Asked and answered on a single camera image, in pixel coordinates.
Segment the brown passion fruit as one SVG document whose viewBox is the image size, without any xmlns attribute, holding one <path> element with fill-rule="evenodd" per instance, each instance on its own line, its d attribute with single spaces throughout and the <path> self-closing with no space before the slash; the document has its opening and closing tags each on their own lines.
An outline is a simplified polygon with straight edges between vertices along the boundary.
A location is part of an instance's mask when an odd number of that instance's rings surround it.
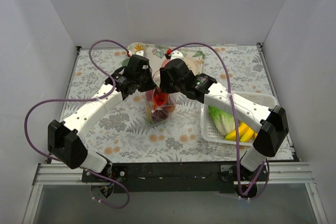
<svg viewBox="0 0 336 224">
<path fill-rule="evenodd" d="M 169 115 L 163 110 L 155 110 L 151 112 L 151 120 L 154 123 L 160 123 L 165 121 Z"/>
</svg>

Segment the lychee bunch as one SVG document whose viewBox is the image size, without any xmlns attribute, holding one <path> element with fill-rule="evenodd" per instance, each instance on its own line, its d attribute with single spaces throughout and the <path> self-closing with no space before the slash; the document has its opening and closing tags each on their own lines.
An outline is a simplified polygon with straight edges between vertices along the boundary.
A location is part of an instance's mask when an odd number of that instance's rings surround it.
<svg viewBox="0 0 336 224">
<path fill-rule="evenodd" d="M 167 93 L 164 93 L 158 89 L 155 89 L 154 94 L 153 94 L 154 107 L 157 108 L 157 107 L 165 105 L 167 103 L 168 98 L 169 98 L 169 95 Z"/>
</svg>

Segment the clear orange-zip bag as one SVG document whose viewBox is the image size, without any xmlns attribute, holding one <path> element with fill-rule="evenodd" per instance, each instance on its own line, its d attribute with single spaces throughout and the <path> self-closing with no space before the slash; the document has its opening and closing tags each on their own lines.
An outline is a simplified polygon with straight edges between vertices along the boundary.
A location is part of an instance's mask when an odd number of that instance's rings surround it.
<svg viewBox="0 0 336 224">
<path fill-rule="evenodd" d="M 160 123 L 154 123 L 154 122 L 152 122 L 152 120 L 151 120 L 151 112 L 153 112 L 155 110 L 163 110 L 163 108 L 165 106 L 168 106 L 168 105 L 175 105 L 175 107 L 176 107 L 176 94 L 168 94 L 169 98 L 167 100 L 167 103 L 165 105 L 157 107 L 157 108 L 154 107 L 153 94 L 154 94 L 154 90 L 149 90 L 149 91 L 147 91 L 145 93 L 145 96 L 146 96 L 146 121 L 150 125 L 157 125 L 157 124 L 163 123 L 164 121 L 160 122 Z"/>
</svg>

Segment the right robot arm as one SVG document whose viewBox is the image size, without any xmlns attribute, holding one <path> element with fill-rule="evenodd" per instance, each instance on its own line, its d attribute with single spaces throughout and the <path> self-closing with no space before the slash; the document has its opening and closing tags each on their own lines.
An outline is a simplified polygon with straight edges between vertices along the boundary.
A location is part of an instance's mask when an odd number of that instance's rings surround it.
<svg viewBox="0 0 336 224">
<path fill-rule="evenodd" d="M 191 100 L 211 105 L 232 114 L 246 123 L 257 138 L 252 147 L 240 158 L 238 176 L 251 180 L 258 166 L 267 157 L 274 157 L 289 133 L 286 111 L 276 105 L 269 108 L 253 103 L 204 73 L 195 75 L 181 59 L 174 59 L 160 69 L 160 89 L 165 93 L 180 92 Z"/>
</svg>

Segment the red apple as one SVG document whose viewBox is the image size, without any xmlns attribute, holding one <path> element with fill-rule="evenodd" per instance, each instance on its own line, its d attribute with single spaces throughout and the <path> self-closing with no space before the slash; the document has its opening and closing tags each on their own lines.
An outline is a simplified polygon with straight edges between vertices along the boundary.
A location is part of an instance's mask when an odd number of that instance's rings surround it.
<svg viewBox="0 0 336 224">
<path fill-rule="evenodd" d="M 175 105 L 168 105 L 163 108 L 164 112 L 166 113 L 172 113 L 175 110 Z"/>
</svg>

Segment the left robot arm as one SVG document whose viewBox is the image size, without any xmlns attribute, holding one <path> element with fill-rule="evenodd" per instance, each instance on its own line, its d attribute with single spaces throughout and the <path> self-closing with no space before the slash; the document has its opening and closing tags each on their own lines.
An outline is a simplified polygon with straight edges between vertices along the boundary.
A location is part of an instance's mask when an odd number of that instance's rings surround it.
<svg viewBox="0 0 336 224">
<path fill-rule="evenodd" d="M 53 120 L 48 125 L 48 150 L 69 168 L 93 171 L 100 182 L 111 178 L 112 170 L 102 155 L 88 150 L 82 139 L 112 108 L 122 103 L 136 91 L 146 92 L 156 88 L 148 58 L 130 57 L 125 67 L 117 69 L 78 111 L 62 122 Z"/>
</svg>

